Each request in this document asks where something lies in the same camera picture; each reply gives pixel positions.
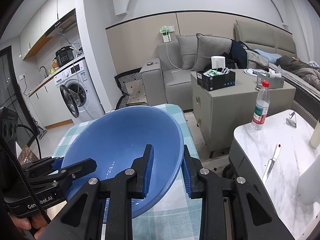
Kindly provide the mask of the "left hand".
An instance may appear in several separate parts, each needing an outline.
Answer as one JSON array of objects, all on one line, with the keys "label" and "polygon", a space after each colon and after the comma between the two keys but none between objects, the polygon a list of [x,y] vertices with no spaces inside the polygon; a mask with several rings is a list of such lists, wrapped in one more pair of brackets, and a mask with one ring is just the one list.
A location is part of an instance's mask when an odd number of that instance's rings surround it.
[{"label": "left hand", "polygon": [[34,233],[35,239],[38,239],[40,235],[44,232],[46,227],[48,226],[48,223],[46,222],[46,220],[39,213],[33,215],[31,219],[17,218],[11,213],[9,213],[9,216],[12,222],[15,224],[15,226],[20,229],[20,231],[31,230],[32,228],[35,228],[36,229],[36,232]]}]

